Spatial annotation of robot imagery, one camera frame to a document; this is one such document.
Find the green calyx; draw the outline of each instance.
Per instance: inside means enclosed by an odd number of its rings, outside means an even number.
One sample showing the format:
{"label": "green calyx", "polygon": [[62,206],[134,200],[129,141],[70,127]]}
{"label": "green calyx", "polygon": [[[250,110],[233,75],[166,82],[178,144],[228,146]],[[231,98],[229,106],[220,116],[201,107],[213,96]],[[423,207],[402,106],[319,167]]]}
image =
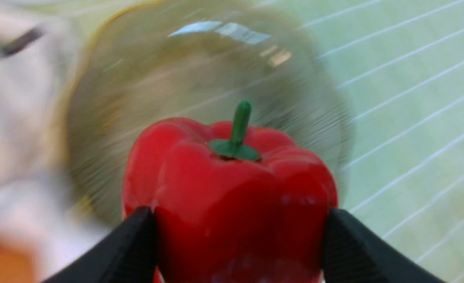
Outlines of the green calyx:
{"label": "green calyx", "polygon": [[214,153],[225,158],[238,160],[257,161],[262,158],[260,153],[254,148],[243,145],[248,123],[250,121],[250,115],[250,102],[241,101],[234,114],[230,140],[212,140],[208,143]]}

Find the orange object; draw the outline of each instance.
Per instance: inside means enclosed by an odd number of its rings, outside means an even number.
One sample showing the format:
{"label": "orange object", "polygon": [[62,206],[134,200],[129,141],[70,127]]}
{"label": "orange object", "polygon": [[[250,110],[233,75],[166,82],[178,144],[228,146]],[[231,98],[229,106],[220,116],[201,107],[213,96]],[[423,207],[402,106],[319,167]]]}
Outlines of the orange object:
{"label": "orange object", "polygon": [[0,283],[37,283],[33,254],[0,243]]}

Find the white object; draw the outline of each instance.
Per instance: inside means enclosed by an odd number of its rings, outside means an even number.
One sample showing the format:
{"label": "white object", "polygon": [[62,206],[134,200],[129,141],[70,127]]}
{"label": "white object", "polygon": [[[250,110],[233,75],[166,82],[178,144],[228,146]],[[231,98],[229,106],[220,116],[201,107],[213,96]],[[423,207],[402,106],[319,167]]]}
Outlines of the white object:
{"label": "white object", "polygon": [[67,217],[62,200],[69,183],[48,142],[58,98],[75,79],[79,41],[66,21],[0,5],[0,43],[34,27],[40,38],[12,56],[0,55],[0,238],[38,247],[43,280],[108,230]]}

